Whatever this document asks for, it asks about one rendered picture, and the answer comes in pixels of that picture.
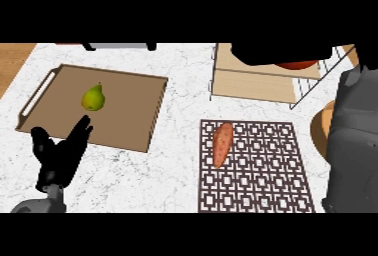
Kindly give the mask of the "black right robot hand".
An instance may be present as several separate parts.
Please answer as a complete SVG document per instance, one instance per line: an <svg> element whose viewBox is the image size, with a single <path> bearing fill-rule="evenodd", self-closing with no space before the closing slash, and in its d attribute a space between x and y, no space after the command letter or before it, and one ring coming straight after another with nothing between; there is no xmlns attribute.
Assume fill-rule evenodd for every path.
<svg viewBox="0 0 378 256"><path fill-rule="evenodd" d="M250 66L328 59L337 43L253 43L235 42L231 52ZM355 44L361 68L378 70L378 46Z"/></svg>

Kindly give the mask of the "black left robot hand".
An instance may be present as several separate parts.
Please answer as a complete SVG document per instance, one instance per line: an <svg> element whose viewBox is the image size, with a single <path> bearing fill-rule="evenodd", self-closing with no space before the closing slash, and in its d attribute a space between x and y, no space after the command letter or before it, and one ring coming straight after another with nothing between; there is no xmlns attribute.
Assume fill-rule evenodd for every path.
<svg viewBox="0 0 378 256"><path fill-rule="evenodd" d="M31 129L33 153L42 164L36 189L46 193L55 184L67 188L71 184L81 157L87 149L87 142L93 126L90 118L83 116L65 140L55 143L48 131L42 127Z"/></svg>

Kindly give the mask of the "red tomato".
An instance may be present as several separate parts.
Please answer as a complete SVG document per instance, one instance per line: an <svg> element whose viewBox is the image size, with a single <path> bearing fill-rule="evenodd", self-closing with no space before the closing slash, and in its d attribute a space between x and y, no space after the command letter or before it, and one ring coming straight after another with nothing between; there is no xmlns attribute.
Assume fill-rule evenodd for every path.
<svg viewBox="0 0 378 256"><path fill-rule="evenodd" d="M278 66L288 69L288 70L303 70L313 66L318 63L316 60L310 61L300 61L300 62L290 62L290 63L279 63Z"/></svg>

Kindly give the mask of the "brown patterned placemat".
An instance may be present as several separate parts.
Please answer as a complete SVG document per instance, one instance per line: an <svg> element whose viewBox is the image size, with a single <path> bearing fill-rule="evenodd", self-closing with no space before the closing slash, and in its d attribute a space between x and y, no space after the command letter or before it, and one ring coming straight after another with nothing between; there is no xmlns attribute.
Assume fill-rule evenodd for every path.
<svg viewBox="0 0 378 256"><path fill-rule="evenodd" d="M294 125L235 121L226 161L213 166L213 135L225 122L200 124L201 213L312 213L315 211Z"/></svg>

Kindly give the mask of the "brown wooden tray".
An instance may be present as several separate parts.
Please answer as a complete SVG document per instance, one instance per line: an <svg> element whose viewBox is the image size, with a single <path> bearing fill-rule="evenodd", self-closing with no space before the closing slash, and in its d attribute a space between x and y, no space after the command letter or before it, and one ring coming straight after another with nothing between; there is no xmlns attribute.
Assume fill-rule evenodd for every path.
<svg viewBox="0 0 378 256"><path fill-rule="evenodd" d="M39 126L52 137L65 139L87 115L92 144L148 152L169 79L68 64L49 71L42 85L49 76L53 79L36 103L27 102L22 108L15 130L28 133ZM83 95L98 84L105 105L101 110L87 111L81 106Z"/></svg>

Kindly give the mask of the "green pear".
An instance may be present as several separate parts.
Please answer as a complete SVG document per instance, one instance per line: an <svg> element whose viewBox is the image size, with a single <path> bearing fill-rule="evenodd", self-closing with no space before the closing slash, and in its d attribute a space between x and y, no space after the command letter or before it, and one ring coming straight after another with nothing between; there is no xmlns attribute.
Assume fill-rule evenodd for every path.
<svg viewBox="0 0 378 256"><path fill-rule="evenodd" d="M92 89L84 93L81 99L81 106L89 111L98 111L105 104L105 95L102 93L102 85L98 84Z"/></svg>

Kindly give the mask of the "round brown wooden bowl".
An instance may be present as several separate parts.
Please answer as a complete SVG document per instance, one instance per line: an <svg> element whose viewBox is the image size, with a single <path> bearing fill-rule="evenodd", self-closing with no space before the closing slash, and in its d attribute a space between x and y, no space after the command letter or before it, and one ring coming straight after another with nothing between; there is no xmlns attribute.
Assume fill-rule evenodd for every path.
<svg viewBox="0 0 378 256"><path fill-rule="evenodd" d="M310 123L310 136L313 145L322 157L327 157L328 135L334 116L335 101L331 101L318 112Z"/></svg>

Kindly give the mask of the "orange sweet potato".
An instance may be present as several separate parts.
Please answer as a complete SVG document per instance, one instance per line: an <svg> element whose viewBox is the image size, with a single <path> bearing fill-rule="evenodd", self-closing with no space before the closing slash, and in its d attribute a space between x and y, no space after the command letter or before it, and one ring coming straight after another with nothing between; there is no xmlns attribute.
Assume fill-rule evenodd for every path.
<svg viewBox="0 0 378 256"><path fill-rule="evenodd" d="M223 123L216 130L213 136L213 165L220 168L234 143L234 126L231 123Z"/></svg>

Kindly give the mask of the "grey appliance with black feet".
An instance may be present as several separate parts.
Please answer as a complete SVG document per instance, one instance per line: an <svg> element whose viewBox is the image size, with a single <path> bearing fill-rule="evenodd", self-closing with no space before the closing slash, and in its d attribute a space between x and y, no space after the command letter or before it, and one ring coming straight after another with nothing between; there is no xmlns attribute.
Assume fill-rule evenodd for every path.
<svg viewBox="0 0 378 256"><path fill-rule="evenodd" d="M98 49L146 49L148 51L157 50L157 43L81 43L87 51L96 51Z"/></svg>

